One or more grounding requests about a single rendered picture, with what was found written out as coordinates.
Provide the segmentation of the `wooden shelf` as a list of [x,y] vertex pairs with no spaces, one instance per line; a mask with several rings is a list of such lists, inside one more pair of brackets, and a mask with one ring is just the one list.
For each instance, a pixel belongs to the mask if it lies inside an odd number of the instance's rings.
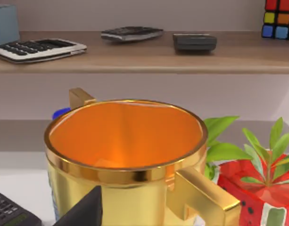
[[35,64],[0,60],[0,73],[289,74],[289,41],[259,32],[212,32],[210,55],[178,55],[172,33],[145,42],[108,45],[99,32],[21,32],[22,40],[61,38],[87,46],[79,56]]

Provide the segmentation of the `dark grey box calculator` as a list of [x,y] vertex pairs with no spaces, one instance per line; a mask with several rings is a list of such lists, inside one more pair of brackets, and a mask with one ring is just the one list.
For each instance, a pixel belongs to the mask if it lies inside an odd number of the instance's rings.
[[217,38],[208,33],[174,33],[173,46],[178,53],[205,54],[215,50]]

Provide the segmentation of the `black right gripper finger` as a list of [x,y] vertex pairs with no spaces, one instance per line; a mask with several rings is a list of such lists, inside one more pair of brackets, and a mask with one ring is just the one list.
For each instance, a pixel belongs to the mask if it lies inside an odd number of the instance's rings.
[[95,186],[53,226],[102,226],[101,186]]

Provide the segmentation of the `blue cap bottle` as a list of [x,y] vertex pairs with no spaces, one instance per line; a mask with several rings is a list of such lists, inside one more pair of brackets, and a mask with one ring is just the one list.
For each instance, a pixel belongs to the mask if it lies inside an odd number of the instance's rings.
[[57,117],[62,116],[62,115],[66,114],[69,111],[71,111],[70,107],[66,107],[66,108],[62,108],[62,109],[56,110],[53,113],[53,115],[52,115],[52,120],[55,120]]

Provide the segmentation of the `gold trophy cup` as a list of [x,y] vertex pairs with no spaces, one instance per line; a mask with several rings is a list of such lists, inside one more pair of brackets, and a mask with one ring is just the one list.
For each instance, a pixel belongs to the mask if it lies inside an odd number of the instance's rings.
[[97,101],[69,90],[44,133],[58,218],[92,188],[101,226],[239,226],[238,199],[204,175],[208,131],[194,113],[149,100]]

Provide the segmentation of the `light blue box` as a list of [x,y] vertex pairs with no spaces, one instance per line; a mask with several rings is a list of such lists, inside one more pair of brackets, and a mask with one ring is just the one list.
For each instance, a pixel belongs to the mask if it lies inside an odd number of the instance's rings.
[[20,39],[17,7],[0,4],[0,45]]

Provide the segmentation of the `dark grey curved calculator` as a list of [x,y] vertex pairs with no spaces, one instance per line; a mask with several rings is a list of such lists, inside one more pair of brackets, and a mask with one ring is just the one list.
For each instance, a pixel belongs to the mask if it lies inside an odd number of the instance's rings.
[[163,33],[163,29],[153,27],[126,26],[101,31],[100,36],[103,40],[113,42],[133,42],[161,37]]

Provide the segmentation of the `white calculator with black keys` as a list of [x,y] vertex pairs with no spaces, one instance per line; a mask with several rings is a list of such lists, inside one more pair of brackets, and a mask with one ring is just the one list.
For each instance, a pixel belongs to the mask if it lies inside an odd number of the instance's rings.
[[0,45],[0,59],[15,64],[51,61],[85,53],[87,46],[63,39],[41,39]]

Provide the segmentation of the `red watermelon plant pot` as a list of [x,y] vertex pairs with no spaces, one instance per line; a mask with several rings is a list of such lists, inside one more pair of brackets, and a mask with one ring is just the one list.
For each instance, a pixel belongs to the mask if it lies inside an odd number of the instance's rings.
[[270,170],[260,158],[222,163],[216,183],[240,201],[237,226],[289,226],[289,154]]

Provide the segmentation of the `colourful puzzle cube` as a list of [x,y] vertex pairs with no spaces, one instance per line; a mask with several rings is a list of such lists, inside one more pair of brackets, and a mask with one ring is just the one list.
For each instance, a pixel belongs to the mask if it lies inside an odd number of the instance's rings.
[[261,36],[289,40],[289,0],[265,0]]

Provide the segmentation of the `black calculator with green display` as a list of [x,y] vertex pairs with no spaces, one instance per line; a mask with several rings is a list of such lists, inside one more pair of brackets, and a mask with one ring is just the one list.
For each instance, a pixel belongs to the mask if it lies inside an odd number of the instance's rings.
[[43,226],[33,213],[0,193],[0,226]]

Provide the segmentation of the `green leafy plant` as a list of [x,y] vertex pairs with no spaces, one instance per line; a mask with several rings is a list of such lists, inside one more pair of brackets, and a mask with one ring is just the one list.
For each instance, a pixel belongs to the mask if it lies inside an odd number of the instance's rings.
[[282,132],[283,118],[277,119],[271,128],[268,149],[262,147],[255,134],[247,128],[242,131],[249,143],[243,148],[217,141],[217,137],[237,119],[238,116],[224,116],[204,120],[208,130],[205,176],[215,179],[220,174],[214,164],[216,161],[248,160],[259,178],[245,175],[240,179],[243,183],[265,186],[289,184],[289,179],[279,180],[289,173],[289,154],[284,154],[289,146],[289,133]]

